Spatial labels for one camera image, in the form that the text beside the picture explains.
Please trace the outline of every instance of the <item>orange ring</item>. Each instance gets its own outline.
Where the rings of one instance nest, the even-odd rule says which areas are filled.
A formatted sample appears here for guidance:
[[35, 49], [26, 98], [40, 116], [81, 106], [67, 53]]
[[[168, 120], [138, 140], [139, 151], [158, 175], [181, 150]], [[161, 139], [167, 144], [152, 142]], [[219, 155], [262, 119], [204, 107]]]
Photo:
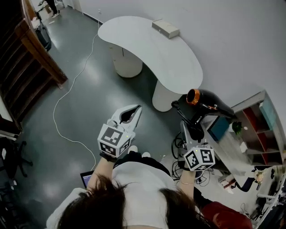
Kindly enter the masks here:
[[198, 103], [198, 100], [200, 99], [200, 91], [198, 89], [191, 89], [188, 94], [194, 90], [195, 92], [195, 96], [193, 98], [192, 101], [188, 101], [188, 95], [187, 95], [187, 103], [190, 104], [190, 105], [196, 105]]

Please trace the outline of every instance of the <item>curved tabletop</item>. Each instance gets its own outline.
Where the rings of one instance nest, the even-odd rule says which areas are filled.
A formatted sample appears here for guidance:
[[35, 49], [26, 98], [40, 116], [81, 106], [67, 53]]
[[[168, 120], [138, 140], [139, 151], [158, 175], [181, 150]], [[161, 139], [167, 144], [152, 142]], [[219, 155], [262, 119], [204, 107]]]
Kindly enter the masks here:
[[152, 21], [123, 16], [105, 22], [98, 36], [140, 58], [160, 83], [177, 94], [187, 94], [202, 83], [202, 68], [190, 47], [180, 38], [166, 38]]

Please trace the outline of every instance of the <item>white shoe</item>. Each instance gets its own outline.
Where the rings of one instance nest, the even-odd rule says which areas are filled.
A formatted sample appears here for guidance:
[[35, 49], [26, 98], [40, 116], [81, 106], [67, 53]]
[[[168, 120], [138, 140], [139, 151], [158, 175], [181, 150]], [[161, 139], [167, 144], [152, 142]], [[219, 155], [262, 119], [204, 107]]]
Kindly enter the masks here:
[[145, 152], [142, 154], [142, 157], [151, 157], [151, 154], [149, 152]]
[[138, 153], [138, 148], [137, 148], [137, 146], [136, 146], [136, 145], [130, 146], [129, 149], [128, 149], [128, 153], [130, 153], [130, 151], [134, 151], [134, 152]]
[[55, 17], [57, 17], [59, 15], [59, 11], [56, 13], [56, 14], [54, 14], [53, 16], [52, 16], [52, 18], [54, 19]]

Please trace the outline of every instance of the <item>white cable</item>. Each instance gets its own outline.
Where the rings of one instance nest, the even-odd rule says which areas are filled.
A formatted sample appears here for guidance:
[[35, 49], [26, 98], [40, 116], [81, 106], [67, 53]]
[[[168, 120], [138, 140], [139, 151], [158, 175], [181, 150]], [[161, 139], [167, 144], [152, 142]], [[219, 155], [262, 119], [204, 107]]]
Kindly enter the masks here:
[[[96, 35], [94, 36], [94, 38], [93, 38], [93, 43], [94, 43], [95, 37], [97, 37], [97, 35], [98, 35], [98, 30], [97, 30], [97, 34], [96, 34]], [[55, 127], [57, 128], [58, 134], [59, 134], [62, 138], [66, 139], [66, 140], [68, 140], [68, 141], [71, 141], [71, 142], [74, 142], [74, 143], [80, 143], [80, 144], [82, 144], [82, 145], [93, 155], [93, 158], [94, 158], [94, 166], [91, 168], [91, 170], [93, 170], [93, 168], [95, 167], [95, 165], [96, 165], [96, 163], [97, 163], [97, 160], [95, 159], [95, 156], [94, 156], [93, 152], [92, 152], [89, 148], [87, 148], [87, 146], [86, 146], [85, 144], [81, 143], [80, 141], [73, 141], [73, 140], [70, 140], [70, 139], [68, 139], [67, 137], [61, 135], [61, 133], [59, 132], [57, 123], [56, 123], [56, 121], [55, 121], [55, 109], [56, 109], [56, 107], [57, 107], [59, 101], [61, 101], [61, 99], [64, 98], [67, 94], [69, 94], [70, 91], [72, 90], [72, 87], [73, 87], [73, 85], [75, 84], [75, 81], [76, 81], [77, 77], [80, 76], [80, 74], [85, 70], [86, 63], [87, 63], [87, 61], [88, 61], [88, 59], [90, 58], [90, 56], [91, 56], [92, 53], [93, 53], [93, 44], [92, 44], [92, 48], [91, 48], [91, 53], [89, 54], [88, 58], [87, 58], [86, 61], [85, 61], [84, 69], [82, 69], [82, 71], [74, 78], [73, 83], [72, 83], [71, 88], [69, 89], [69, 91], [68, 91], [67, 93], [65, 93], [64, 96], [62, 96], [62, 97], [57, 101], [57, 103], [56, 103], [56, 105], [55, 105], [55, 108], [54, 108], [54, 112], [53, 112], [54, 123], [55, 123]]]

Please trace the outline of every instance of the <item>red cloth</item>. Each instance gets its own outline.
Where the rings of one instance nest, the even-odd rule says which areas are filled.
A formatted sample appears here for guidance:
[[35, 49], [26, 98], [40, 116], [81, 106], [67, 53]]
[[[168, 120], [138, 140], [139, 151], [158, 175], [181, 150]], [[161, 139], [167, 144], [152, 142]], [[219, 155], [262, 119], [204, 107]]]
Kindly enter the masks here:
[[250, 219], [219, 202], [207, 204], [202, 209], [202, 213], [210, 221], [213, 221], [214, 215], [219, 213], [216, 217], [216, 224], [220, 229], [252, 229]]

